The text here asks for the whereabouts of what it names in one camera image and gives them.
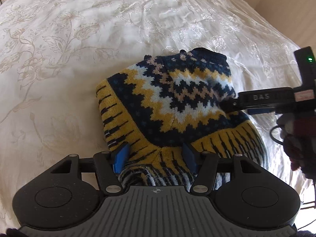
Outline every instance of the patterned knit sweater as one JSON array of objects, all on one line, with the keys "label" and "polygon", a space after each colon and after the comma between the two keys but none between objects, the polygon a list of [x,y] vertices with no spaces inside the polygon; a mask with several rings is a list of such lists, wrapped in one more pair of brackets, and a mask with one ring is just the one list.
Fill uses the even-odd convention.
[{"label": "patterned knit sweater", "polygon": [[[223,99],[235,97],[223,54],[196,48],[151,57],[107,78],[97,98],[110,151],[127,141],[130,157],[119,180],[129,185],[184,185],[194,175],[182,159],[183,142],[230,158],[242,153],[267,166],[264,144],[241,111],[225,114]],[[217,177],[216,188],[227,182]]]}]

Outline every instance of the sticker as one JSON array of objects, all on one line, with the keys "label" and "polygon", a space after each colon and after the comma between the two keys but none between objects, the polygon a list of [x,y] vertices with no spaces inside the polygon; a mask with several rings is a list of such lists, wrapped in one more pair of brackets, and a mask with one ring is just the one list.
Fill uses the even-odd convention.
[{"label": "sticker", "polygon": [[295,101],[307,101],[314,99],[314,91],[312,89],[294,93]]}]

